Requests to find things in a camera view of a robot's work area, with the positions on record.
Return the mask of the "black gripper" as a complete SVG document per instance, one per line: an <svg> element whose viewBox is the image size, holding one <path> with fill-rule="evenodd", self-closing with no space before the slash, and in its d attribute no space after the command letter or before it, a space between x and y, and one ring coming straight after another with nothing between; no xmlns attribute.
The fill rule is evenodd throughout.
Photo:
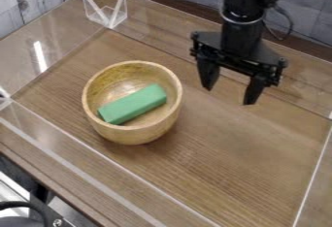
<svg viewBox="0 0 332 227"><path fill-rule="evenodd" d="M221 32L193 31L190 55L197 61L202 87L212 90L221 68L248 76L244 105L255 105L265 87L279 85L287 61L264 44L264 23L226 21Z"/></svg>

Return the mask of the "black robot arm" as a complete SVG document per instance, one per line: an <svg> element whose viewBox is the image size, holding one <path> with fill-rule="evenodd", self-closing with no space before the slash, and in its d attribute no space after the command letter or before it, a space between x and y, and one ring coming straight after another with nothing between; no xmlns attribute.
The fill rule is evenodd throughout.
<svg viewBox="0 0 332 227"><path fill-rule="evenodd" d="M264 89L277 86L287 59L263 40L267 10L279 0L224 0L220 32L190 33L201 84L212 89L224 68L251 78L242 103L253 105Z"/></svg>

